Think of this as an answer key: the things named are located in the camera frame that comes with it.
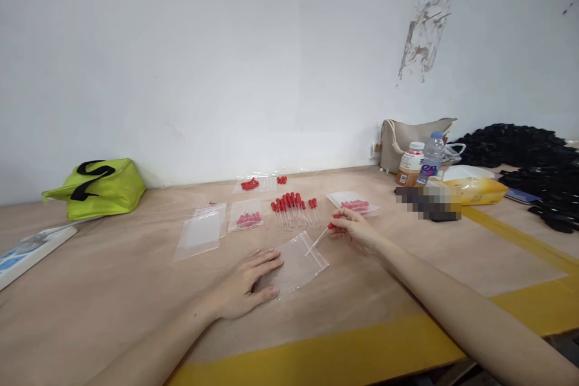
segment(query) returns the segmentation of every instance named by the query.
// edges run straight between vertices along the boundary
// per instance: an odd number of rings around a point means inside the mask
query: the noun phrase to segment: bottle cap
[[[410,142],[410,148],[422,150],[422,149],[424,149],[424,143],[422,143],[422,142]]]

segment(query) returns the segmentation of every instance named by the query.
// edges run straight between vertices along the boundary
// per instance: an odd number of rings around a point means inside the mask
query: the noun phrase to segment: bottle
[[[428,177],[436,176],[438,173],[442,158],[445,156],[444,136],[445,134],[439,131],[435,131],[430,135],[430,140],[424,147],[424,162],[416,181],[417,185],[426,185]]]
[[[396,182],[406,187],[412,187],[418,179],[422,161],[424,160],[424,143],[410,142],[410,149],[404,153],[398,168]]]

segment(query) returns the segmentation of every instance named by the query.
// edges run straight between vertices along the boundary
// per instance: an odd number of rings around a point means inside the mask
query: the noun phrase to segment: yellow table edge
[[[472,207],[463,217],[529,251],[568,276],[492,297],[535,333],[579,327],[579,261]],[[464,353],[426,314],[185,365],[171,386],[191,384],[367,385],[452,363]]]

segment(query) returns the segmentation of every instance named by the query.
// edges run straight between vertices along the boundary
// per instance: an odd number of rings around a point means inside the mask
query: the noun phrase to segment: bottle label
[[[439,167],[440,165],[423,164],[422,169],[420,169],[420,175],[425,177],[436,176]]]
[[[400,170],[405,172],[419,172],[423,162],[423,154],[411,154],[406,152],[400,161]]]

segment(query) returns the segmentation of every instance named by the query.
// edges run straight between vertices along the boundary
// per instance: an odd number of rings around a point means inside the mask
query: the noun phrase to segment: white wall
[[[398,83],[413,1],[0,0],[0,204],[90,159],[150,186],[369,164],[385,117],[579,133],[579,2],[453,0]]]

